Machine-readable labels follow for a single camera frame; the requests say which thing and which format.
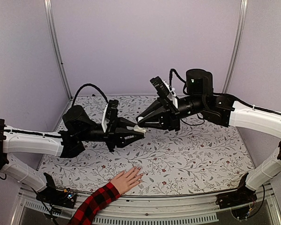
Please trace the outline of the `person's left hand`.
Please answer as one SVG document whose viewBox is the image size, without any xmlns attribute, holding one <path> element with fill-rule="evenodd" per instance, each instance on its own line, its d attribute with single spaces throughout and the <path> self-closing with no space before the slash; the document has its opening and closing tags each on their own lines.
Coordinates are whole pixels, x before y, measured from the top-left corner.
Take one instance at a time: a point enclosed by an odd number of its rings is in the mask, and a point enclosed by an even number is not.
<svg viewBox="0 0 281 225">
<path fill-rule="evenodd" d="M 134 166 L 129 171 L 122 171 L 111 179 L 110 183 L 117 189 L 120 195 L 125 194 L 142 182 L 143 173 L 141 167 Z"/>
</svg>

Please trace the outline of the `clear nail polish bottle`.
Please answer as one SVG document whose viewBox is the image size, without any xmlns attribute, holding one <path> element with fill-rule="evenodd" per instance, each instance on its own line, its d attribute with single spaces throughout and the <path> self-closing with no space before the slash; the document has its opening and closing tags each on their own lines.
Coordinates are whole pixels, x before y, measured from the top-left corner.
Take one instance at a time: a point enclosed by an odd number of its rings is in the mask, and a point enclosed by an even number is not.
<svg viewBox="0 0 281 225">
<path fill-rule="evenodd" d="M 139 133 L 143 133 L 143 134 L 145 134 L 146 131 L 147 131 L 145 128 L 139 127 L 138 125 L 135 125 L 135 126 L 133 127 L 133 130 L 134 130 L 135 132 L 139 132 Z"/>
</svg>

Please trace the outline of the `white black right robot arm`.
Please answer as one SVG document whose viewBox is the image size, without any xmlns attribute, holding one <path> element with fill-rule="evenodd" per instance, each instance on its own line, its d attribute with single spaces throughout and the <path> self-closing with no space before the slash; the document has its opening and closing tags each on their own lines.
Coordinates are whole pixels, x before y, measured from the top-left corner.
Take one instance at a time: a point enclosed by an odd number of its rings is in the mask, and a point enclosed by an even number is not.
<svg viewBox="0 0 281 225">
<path fill-rule="evenodd" d="M 203 120 L 216 125 L 248 128 L 280 139 L 273 154 L 241 178 L 233 193 L 236 204 L 243 204 L 251 192 L 281 172 L 281 112 L 248 104 L 231 94 L 215 93 L 213 75 L 203 69 L 187 70 L 182 98 L 177 97 L 172 83 L 158 76 L 150 82 L 158 97 L 137 117 L 142 128 L 178 131 L 183 118 L 200 113 Z"/>
</svg>

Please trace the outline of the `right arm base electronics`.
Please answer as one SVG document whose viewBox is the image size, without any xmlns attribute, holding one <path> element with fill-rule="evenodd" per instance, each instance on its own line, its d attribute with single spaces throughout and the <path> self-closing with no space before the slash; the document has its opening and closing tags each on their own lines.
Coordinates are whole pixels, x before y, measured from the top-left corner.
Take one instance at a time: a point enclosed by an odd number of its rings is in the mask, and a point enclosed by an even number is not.
<svg viewBox="0 0 281 225">
<path fill-rule="evenodd" d="M 239 220 L 248 219 L 250 217 L 257 200 L 256 191 L 252 191 L 245 186 L 248 174 L 249 173 L 247 172 L 241 177 L 241 180 L 235 191 L 218 194 L 216 196 L 215 203 L 220 207 L 220 209 L 252 203 L 252 206 L 246 205 L 245 207 L 232 210 L 232 215 Z"/>
</svg>

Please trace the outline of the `red black plaid sleeve forearm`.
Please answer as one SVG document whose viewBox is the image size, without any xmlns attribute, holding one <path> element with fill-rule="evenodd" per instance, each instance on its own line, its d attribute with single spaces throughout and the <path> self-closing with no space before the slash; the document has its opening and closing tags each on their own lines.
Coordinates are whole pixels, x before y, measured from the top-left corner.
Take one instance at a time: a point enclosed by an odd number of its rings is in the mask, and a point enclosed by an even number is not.
<svg viewBox="0 0 281 225">
<path fill-rule="evenodd" d="M 118 190 L 109 182 L 96 190 L 77 209 L 68 225 L 91 225 L 98 211 L 120 197 Z"/>
</svg>

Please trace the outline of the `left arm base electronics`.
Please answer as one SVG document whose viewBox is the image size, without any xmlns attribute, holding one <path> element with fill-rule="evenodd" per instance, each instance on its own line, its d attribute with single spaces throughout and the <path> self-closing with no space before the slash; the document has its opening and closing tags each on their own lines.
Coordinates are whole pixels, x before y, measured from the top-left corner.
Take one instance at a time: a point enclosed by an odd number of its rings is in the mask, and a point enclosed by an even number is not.
<svg viewBox="0 0 281 225">
<path fill-rule="evenodd" d="M 57 190 L 52 176 L 47 173 L 44 173 L 44 176 L 46 178 L 46 188 L 37 192 L 36 199 L 50 205 L 73 209 L 77 199 L 77 192 L 70 188 Z"/>
</svg>

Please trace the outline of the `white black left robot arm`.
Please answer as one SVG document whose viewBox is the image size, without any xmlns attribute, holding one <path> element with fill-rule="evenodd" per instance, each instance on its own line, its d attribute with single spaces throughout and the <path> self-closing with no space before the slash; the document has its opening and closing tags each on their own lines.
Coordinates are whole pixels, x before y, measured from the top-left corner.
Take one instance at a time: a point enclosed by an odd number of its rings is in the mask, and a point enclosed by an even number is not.
<svg viewBox="0 0 281 225">
<path fill-rule="evenodd" d="M 30 186 L 49 203 L 57 203 L 60 193 L 52 176 L 31 168 L 13 153 L 37 153 L 59 158 L 75 158 L 85 151 L 84 142 L 104 142 L 110 152 L 145 137 L 146 130 L 118 117 L 115 105 L 107 105 L 101 123 L 91 120 L 81 105 L 72 106 L 62 117 L 66 130 L 37 132 L 5 125 L 0 119 L 0 173 Z"/>
</svg>

